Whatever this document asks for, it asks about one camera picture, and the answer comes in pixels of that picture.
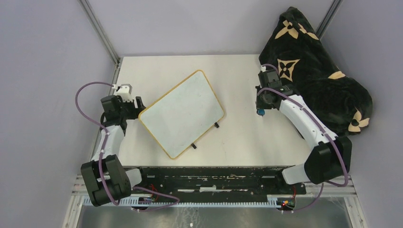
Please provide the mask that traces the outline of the yellow framed whiteboard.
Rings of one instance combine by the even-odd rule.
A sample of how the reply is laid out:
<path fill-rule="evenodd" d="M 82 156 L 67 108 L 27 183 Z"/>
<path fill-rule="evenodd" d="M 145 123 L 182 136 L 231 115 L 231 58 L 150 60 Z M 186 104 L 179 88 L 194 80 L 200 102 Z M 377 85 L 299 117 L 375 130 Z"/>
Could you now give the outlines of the yellow framed whiteboard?
<path fill-rule="evenodd" d="M 196 70 L 145 108 L 140 123 L 171 159 L 177 159 L 225 116 L 202 70 Z"/>

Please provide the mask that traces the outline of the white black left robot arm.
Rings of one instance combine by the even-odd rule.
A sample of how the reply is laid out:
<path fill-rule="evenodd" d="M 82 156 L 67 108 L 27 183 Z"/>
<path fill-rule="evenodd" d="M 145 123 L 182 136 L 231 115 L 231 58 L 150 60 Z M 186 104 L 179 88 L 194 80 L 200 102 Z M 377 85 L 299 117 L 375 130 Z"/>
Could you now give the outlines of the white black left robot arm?
<path fill-rule="evenodd" d="M 102 206 L 118 205 L 120 200 L 131 195 L 132 188 L 138 193 L 149 189 L 149 180 L 139 169 L 126 170 L 118 158 L 125 137 L 127 120 L 135 120 L 145 109 L 141 97 L 125 102 L 119 95 L 101 99 L 104 109 L 98 125 L 101 141 L 91 161 L 82 164 L 81 174 L 91 203 Z"/>

